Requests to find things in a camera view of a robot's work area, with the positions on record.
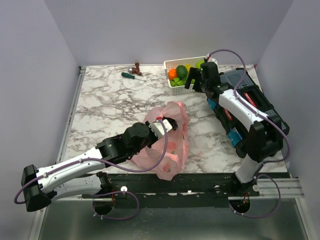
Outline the yellow fake lemon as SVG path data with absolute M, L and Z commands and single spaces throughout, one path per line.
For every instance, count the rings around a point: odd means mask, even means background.
M 184 66 L 185 66 L 185 68 L 186 68 L 186 70 L 187 70 L 188 72 L 190 71 L 190 68 L 192 67 L 190 64 L 185 64 Z

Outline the dark green fake fruit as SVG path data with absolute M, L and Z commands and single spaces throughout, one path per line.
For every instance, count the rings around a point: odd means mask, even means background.
M 175 70 L 177 77 L 180 79 L 184 79 L 188 76 L 188 69 L 184 65 L 178 65 Z

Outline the green fruit with black trim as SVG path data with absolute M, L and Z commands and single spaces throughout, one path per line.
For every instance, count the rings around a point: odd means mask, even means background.
M 185 79 L 176 77 L 172 81 L 170 81 L 170 85 L 172 87 L 180 87 L 185 85 Z

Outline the orange fake orange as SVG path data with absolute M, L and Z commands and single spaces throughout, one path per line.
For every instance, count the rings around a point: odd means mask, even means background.
M 175 79 L 175 78 L 178 77 L 178 74 L 177 74 L 177 71 L 176 71 L 175 68 L 169 70 L 169 71 L 167 72 L 167 74 L 168 74 L 168 78 L 169 78 L 170 81 L 172 81 L 173 79 Z

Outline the pink plastic bag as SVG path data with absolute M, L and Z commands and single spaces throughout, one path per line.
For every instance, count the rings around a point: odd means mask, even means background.
M 187 107 L 181 101 L 169 101 L 166 107 L 154 107 L 144 117 L 143 121 L 154 122 L 157 117 L 172 118 L 178 124 L 177 130 L 168 133 L 168 143 L 166 153 L 160 164 L 153 168 L 157 177 L 170 181 L 184 169 L 188 159 L 189 142 L 187 126 L 190 118 L 187 115 Z M 155 165 L 160 159 L 164 150 L 165 138 L 162 137 L 151 148 L 145 147 L 139 154 L 132 158 L 141 169 L 147 169 Z

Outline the dark purple fake grapes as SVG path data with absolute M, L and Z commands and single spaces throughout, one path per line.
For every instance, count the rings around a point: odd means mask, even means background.
M 167 118 L 167 121 L 170 123 L 172 129 L 173 129 L 174 131 L 176 131 L 177 128 L 178 128 L 178 124 L 177 124 L 176 120 L 174 120 L 174 119 L 172 119 L 172 118 Z

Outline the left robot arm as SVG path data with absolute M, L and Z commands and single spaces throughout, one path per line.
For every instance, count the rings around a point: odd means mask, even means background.
M 87 152 L 47 167 L 37 168 L 31 164 L 22 172 L 19 195 L 24 200 L 14 198 L 17 205 L 25 205 L 27 212 L 41 210 L 53 200 L 79 194 L 95 195 L 104 198 L 110 194 L 111 185 L 104 180 L 85 180 L 79 177 L 92 171 L 108 167 L 121 168 L 120 164 L 132 159 L 145 147 L 151 148 L 160 139 L 168 142 L 171 124 L 164 119 L 153 123 L 137 122 L 124 133 L 108 137 Z

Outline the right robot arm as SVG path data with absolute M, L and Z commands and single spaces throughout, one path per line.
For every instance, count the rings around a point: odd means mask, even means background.
M 273 105 L 244 68 L 219 72 L 215 62 L 191 67 L 185 88 L 204 93 L 243 162 L 230 191 L 241 196 L 268 158 L 283 148 L 289 132 Z

